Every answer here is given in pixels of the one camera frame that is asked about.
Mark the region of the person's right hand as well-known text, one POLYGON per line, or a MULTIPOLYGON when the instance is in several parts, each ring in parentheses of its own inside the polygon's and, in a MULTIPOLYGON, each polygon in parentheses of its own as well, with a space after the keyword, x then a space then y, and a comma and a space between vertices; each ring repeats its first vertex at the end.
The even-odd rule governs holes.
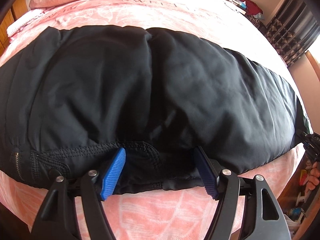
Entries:
POLYGON ((319 165, 318 162, 314 162, 312 166, 310 174, 307 178, 305 194, 307 194, 309 191, 313 191, 316 188, 316 186, 319 185, 320 172, 319 172, 318 165, 319 165))

